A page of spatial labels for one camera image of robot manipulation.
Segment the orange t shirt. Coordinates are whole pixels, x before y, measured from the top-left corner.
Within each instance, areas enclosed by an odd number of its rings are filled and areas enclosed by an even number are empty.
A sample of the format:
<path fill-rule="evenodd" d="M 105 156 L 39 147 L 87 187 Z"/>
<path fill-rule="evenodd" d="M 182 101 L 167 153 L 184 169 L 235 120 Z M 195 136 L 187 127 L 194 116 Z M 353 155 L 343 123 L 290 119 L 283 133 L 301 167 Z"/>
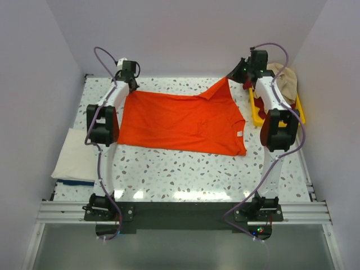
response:
<path fill-rule="evenodd" d="M 134 91 L 124 103 L 118 144 L 244 156 L 245 119 L 227 78 L 195 96 Z"/>

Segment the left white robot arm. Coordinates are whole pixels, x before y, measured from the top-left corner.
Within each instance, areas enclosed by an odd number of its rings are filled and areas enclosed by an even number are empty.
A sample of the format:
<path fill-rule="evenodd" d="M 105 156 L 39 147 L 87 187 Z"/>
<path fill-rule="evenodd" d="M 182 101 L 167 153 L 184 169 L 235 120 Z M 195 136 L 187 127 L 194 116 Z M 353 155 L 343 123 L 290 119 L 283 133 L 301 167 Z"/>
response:
<path fill-rule="evenodd" d="M 140 65 L 136 61 L 121 58 L 110 89 L 98 103 L 88 105 L 86 110 L 87 135 L 85 144 L 92 145 L 96 156 L 96 180 L 93 193 L 105 197 L 114 192 L 113 160 L 119 138 L 117 109 L 127 95 L 138 88 L 136 79 Z"/>

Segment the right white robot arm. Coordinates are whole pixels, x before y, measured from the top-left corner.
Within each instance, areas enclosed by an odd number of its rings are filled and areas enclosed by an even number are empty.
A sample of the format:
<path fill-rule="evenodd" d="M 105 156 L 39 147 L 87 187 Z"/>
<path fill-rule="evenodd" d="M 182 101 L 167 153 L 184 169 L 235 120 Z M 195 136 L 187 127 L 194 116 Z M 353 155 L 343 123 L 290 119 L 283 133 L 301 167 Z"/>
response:
<path fill-rule="evenodd" d="M 251 216 L 263 221 L 278 205 L 278 182 L 283 158 L 294 144 L 300 114 L 293 110 L 281 94 L 272 70 L 267 69 L 268 52 L 251 47 L 250 56 L 242 58 L 227 78 L 236 83 L 250 83 L 264 104 L 265 120 L 260 130 L 264 147 L 263 175 L 254 191 Z"/>

